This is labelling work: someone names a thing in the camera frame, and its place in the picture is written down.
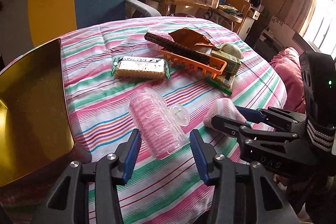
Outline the green tea box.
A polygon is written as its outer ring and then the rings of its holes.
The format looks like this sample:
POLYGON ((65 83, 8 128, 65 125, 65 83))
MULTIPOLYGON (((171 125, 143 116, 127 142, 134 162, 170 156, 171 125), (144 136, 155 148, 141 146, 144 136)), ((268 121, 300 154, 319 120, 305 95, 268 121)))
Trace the green tea box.
POLYGON ((222 59, 227 63, 224 69, 225 72, 230 73, 232 75, 235 75, 238 72, 241 62, 240 59, 238 59, 237 57, 232 56, 231 54, 225 53, 223 51, 215 51, 215 50, 211 51, 211 56, 222 59))

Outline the gold metal tin box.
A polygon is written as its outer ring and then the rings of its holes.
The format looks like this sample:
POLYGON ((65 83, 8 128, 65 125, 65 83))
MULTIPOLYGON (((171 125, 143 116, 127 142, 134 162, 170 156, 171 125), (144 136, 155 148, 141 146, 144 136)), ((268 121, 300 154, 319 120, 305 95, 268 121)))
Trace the gold metal tin box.
POLYGON ((2 187, 74 150, 60 44, 38 46, 1 71, 2 187))

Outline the pink cushion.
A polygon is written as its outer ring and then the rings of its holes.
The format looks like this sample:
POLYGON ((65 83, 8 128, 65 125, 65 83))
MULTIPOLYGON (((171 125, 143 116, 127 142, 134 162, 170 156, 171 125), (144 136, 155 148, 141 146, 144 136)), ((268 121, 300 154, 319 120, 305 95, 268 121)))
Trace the pink cushion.
POLYGON ((287 99, 284 109, 305 114, 304 87, 298 52, 293 47, 284 48, 273 56, 270 65, 286 87, 287 99))

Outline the cracker pack with green ends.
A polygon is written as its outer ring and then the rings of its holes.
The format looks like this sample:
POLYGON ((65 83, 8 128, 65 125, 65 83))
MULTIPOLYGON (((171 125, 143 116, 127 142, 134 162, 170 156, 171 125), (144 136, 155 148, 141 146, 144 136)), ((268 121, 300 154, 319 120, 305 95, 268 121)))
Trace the cracker pack with green ends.
POLYGON ((165 59, 136 56, 116 57, 112 64, 111 76, 152 80, 171 78, 165 59))

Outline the wooden side table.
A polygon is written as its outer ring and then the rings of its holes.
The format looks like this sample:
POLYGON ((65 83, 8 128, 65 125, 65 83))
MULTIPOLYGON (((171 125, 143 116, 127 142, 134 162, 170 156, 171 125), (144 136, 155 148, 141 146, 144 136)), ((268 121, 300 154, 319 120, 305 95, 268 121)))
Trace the wooden side table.
POLYGON ((158 11, 162 16, 174 14, 177 5, 197 7, 199 9, 210 9, 211 6, 199 0, 149 0, 158 3, 158 11))

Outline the striped pink green tablecloth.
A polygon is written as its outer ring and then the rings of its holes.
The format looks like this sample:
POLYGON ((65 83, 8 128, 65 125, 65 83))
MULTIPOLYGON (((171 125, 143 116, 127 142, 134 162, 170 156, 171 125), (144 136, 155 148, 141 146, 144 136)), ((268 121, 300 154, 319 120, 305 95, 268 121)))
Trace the striped pink green tablecloth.
POLYGON ((286 98, 269 63, 208 20, 69 32, 1 71, 1 207, 38 203, 31 223, 192 223, 214 205, 194 138, 246 167, 236 140, 205 128, 209 109, 286 98))

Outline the orange plastic basket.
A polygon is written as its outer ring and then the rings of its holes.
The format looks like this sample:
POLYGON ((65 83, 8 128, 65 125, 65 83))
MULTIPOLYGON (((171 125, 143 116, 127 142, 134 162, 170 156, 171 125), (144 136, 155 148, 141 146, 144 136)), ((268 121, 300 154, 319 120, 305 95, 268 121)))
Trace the orange plastic basket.
POLYGON ((187 69, 193 69, 195 72, 202 72, 203 75, 210 75, 212 79, 221 76, 227 66, 226 61, 213 56, 210 56, 209 62, 204 64, 164 49, 161 49, 161 53, 164 59, 178 65, 184 65, 187 69))

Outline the pink sock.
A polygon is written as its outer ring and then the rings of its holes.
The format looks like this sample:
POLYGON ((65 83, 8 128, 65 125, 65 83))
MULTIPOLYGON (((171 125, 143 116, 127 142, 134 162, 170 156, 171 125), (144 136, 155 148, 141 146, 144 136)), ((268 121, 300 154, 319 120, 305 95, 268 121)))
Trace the pink sock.
POLYGON ((205 117, 203 118, 203 123, 205 127, 211 128, 217 132, 224 131, 222 129, 215 129, 211 124, 211 120, 214 116, 219 115, 224 118, 231 119, 235 122, 241 122, 246 124, 246 118, 240 114, 237 107, 233 104, 233 102, 229 98, 221 98, 212 103, 205 117))

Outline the brown brick toy stick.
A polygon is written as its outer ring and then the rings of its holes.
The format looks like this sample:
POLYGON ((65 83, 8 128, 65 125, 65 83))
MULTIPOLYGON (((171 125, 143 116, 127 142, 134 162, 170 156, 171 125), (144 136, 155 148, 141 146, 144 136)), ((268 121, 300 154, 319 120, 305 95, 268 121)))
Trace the brown brick toy stick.
POLYGON ((192 59, 194 61, 200 62, 204 65, 208 65, 210 63, 210 56, 204 53, 200 53, 195 50, 191 50, 183 45, 180 45, 176 42, 173 42, 169 39, 163 38, 161 36, 152 34, 147 32, 144 35, 145 40, 157 44, 163 47, 165 50, 175 53, 177 55, 186 57, 188 59, 192 59))

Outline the wooden chair with clutter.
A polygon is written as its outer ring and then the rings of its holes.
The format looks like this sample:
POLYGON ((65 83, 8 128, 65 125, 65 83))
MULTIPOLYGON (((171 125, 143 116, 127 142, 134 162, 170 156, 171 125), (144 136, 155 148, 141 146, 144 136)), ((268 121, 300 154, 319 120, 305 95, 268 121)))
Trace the wooden chair with clutter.
POLYGON ((211 12, 217 24, 228 27, 238 34, 250 8, 251 4, 246 0, 225 0, 222 4, 218 4, 216 9, 211 9, 211 12))

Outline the brown snack bag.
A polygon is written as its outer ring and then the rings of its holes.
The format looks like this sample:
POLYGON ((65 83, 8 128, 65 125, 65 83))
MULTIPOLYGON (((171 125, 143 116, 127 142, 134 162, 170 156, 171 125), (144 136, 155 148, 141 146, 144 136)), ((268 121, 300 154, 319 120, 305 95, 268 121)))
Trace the brown snack bag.
POLYGON ((200 34, 189 28, 181 28, 179 30, 170 32, 169 35, 172 37, 174 42, 191 50, 200 50, 201 48, 215 48, 215 45, 210 42, 210 40, 203 34, 200 34))

